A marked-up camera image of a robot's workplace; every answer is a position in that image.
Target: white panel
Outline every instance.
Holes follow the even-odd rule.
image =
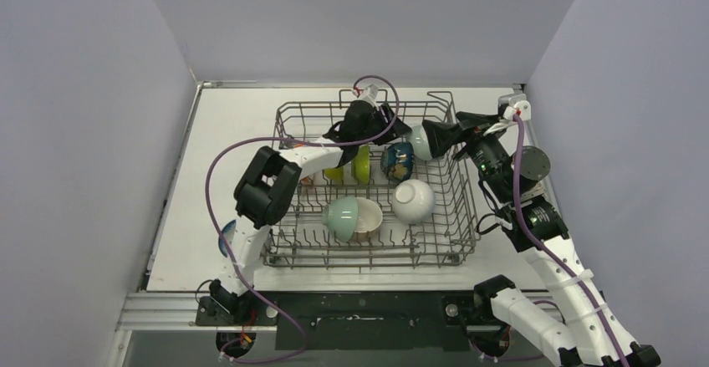
[[[579,255],[663,365],[709,359],[708,3],[576,0],[527,86]]]
[[[97,366],[194,82],[151,0],[0,0],[0,364]]]
[[[156,0],[199,79],[525,83],[573,0]]]

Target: wire dish rack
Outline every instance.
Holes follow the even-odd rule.
[[[388,90],[381,89],[384,101]],[[314,140],[338,120],[354,97],[348,89],[339,92],[337,102],[288,102],[278,108],[275,134],[279,137]],[[402,101],[399,117],[409,126],[426,120],[454,121],[453,95],[431,91],[424,100]],[[273,227],[263,250],[264,264],[285,268],[374,268],[434,265],[457,266],[475,251],[479,235],[472,186],[466,162],[451,160],[451,152],[440,159],[414,161],[412,179],[426,182],[436,193],[433,215],[420,225],[400,222],[391,209],[396,184],[380,170],[382,152],[388,145],[370,145],[370,182],[331,181],[323,172],[298,184],[293,202],[281,222]],[[384,213],[380,232],[366,242],[341,242],[321,222],[323,208],[344,196],[365,197]]]

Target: screw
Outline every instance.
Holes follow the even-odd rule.
[[[266,317],[269,317],[270,319],[275,319],[277,315],[278,311],[275,308],[271,306],[266,307]]]
[[[448,317],[456,317],[458,315],[458,306],[455,304],[448,304],[446,306],[446,315]]]

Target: white table surface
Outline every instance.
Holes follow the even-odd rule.
[[[217,248],[217,234],[207,214],[204,183],[212,159],[225,147],[255,136],[273,134],[276,109],[287,101],[332,101],[340,88],[204,89],[196,107],[186,148],[159,227],[151,256],[149,291],[194,291],[202,281],[230,268]],[[401,100],[426,98],[428,88],[398,89]],[[456,110],[492,114],[497,98],[509,88],[454,88]],[[517,139],[513,127],[502,138],[512,152]],[[212,204],[222,224],[236,216],[233,190],[256,149],[245,145],[226,155],[212,176]],[[470,165],[472,181],[477,181]],[[489,212],[482,193],[473,184],[478,216]],[[521,289],[543,289],[534,271],[517,255],[499,230],[482,238],[475,253],[459,267],[413,268],[269,268],[256,271],[260,290],[457,290],[498,274]]]

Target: yellow plate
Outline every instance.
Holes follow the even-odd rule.
[[[362,145],[357,156],[352,160],[352,177],[361,185],[370,184],[370,147]]]

